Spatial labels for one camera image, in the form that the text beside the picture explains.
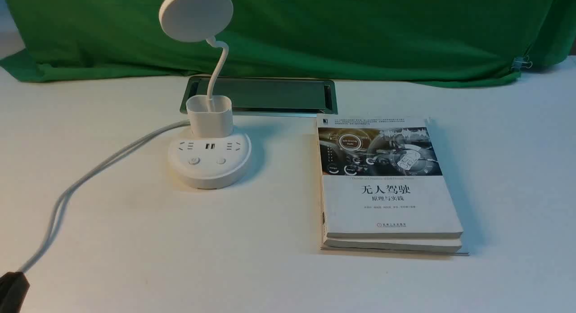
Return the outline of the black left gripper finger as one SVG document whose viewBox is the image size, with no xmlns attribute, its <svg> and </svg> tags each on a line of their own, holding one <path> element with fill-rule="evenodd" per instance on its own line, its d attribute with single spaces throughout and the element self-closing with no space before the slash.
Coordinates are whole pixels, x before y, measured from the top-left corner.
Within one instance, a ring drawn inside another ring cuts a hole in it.
<svg viewBox="0 0 576 313">
<path fill-rule="evenodd" d="M 20 313 L 30 284 L 23 272 L 7 272 L 0 278 L 0 312 Z"/>
</svg>

